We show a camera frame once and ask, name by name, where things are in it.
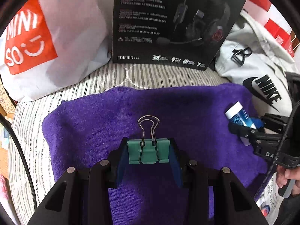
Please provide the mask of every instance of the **purple towel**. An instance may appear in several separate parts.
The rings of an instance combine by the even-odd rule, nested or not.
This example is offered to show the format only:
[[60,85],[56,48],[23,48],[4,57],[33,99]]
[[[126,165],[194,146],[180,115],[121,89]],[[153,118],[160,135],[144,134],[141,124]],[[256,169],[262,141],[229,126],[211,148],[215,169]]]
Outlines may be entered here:
[[[91,167],[118,148],[123,137],[139,139],[137,120],[160,119],[157,138],[175,138],[178,147],[206,167],[232,169],[245,187],[255,192],[266,162],[229,133],[224,115],[230,103],[241,102],[251,116],[257,113],[252,95],[240,85],[187,86],[152,90],[116,87],[98,95],[63,101],[43,121],[55,180],[68,167]],[[149,128],[146,137],[150,138]],[[114,225],[179,225],[188,191],[179,189],[169,164],[129,165],[118,189],[109,189]],[[209,215],[213,216],[210,189]]]

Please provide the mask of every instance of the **nike bag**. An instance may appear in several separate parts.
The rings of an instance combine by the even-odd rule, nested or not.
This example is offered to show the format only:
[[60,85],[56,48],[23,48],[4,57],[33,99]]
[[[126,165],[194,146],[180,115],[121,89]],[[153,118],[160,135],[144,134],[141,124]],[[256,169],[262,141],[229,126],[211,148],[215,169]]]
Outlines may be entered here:
[[244,85],[253,94],[257,112],[289,116],[292,101],[285,72],[298,73],[290,54],[245,11],[220,48],[219,75]]
[[97,0],[29,0],[0,37],[0,74],[16,101],[73,85],[109,61]]

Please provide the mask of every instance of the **miniso bag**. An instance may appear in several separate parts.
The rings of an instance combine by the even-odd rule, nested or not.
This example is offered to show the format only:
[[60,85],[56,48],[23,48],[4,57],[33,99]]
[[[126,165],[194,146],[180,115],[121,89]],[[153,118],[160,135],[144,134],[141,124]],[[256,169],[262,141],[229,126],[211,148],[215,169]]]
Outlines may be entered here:
[[[244,64],[238,63],[234,53]],[[290,54],[245,11],[241,12],[216,58],[216,71],[253,94],[257,112],[290,116],[292,101],[285,72],[299,73]]]
[[0,37],[0,74],[16,101],[73,85],[106,64],[107,25],[97,0],[29,0]]

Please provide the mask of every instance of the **white cap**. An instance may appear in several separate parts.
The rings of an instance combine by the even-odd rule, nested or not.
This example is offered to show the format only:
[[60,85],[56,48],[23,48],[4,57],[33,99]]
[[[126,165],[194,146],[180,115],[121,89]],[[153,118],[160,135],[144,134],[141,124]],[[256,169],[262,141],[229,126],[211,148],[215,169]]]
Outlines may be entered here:
[[241,105],[241,103],[238,101],[236,104],[234,104],[232,106],[232,108],[230,108],[226,113],[226,117],[228,119],[231,119],[235,114],[237,114],[241,109],[243,108],[243,106]]

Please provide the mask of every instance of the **striped fabric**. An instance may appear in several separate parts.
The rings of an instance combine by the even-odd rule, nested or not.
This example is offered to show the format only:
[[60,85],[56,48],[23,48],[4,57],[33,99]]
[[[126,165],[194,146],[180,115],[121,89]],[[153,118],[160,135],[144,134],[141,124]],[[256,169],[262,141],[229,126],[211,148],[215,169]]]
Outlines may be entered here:
[[[54,177],[48,145],[41,124],[62,100],[98,94],[116,86],[156,89],[178,86],[216,86],[228,82],[211,69],[206,71],[149,64],[108,63],[81,82],[33,102],[19,103],[13,119],[15,131],[30,169],[39,204],[51,187]],[[22,225],[34,212],[32,195],[19,153],[9,141],[9,181],[13,203]]]

